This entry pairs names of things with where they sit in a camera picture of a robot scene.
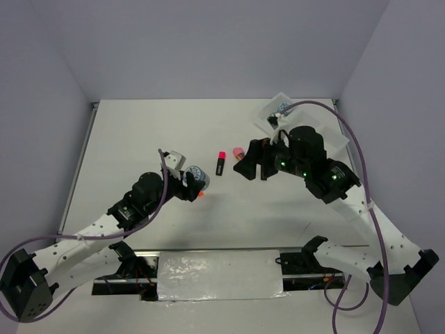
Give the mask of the blue slime jar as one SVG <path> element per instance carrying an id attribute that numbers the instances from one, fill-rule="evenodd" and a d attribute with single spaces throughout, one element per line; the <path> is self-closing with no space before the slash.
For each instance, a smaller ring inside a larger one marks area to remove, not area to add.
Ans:
<path id="1" fill-rule="evenodd" d="M 187 186 L 187 173 L 191 173 L 196 181 L 204 182 L 204 186 L 201 188 L 201 191 L 205 191 L 209 187 L 210 177 L 198 166 L 189 166 L 184 170 L 182 179 L 184 186 Z"/>
<path id="2" fill-rule="evenodd" d="M 282 102 L 279 104 L 278 108 L 277 108 L 277 113 L 283 115 L 283 116 L 287 116 L 289 115 L 293 109 L 289 108 L 289 105 L 291 105 L 291 103 L 289 102 Z"/>

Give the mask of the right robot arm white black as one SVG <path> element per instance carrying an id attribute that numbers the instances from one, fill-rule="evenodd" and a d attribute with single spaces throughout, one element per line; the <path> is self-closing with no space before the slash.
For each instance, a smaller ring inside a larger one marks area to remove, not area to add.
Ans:
<path id="1" fill-rule="evenodd" d="M 389 305 L 400 305 L 439 261 L 435 251 L 410 241 L 371 202 L 364 183 L 345 163 L 327 156 L 313 127 L 281 129 L 273 138 L 250 141 L 234 171 L 247 180 L 267 180 L 278 172 L 302 178 L 313 197 L 340 214 L 371 249 L 359 253 L 316 236 L 302 247 L 302 264 L 310 272 L 340 270 L 368 283 Z"/>

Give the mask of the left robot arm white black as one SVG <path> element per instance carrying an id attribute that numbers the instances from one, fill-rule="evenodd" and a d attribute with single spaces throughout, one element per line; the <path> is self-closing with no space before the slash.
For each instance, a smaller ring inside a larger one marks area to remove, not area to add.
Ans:
<path id="1" fill-rule="evenodd" d="M 172 198 L 193 202 L 209 186 L 209 177 L 191 166 L 174 176 L 166 170 L 144 173 L 97 221 L 72 238 L 28 253 L 23 245 L 9 253 L 1 277 L 1 293 L 10 309 L 2 313 L 15 322 L 32 323 L 55 309 L 59 296 L 67 298 L 78 286 L 96 278 L 146 278 L 154 267 L 138 257 L 124 238 L 151 223 Z"/>

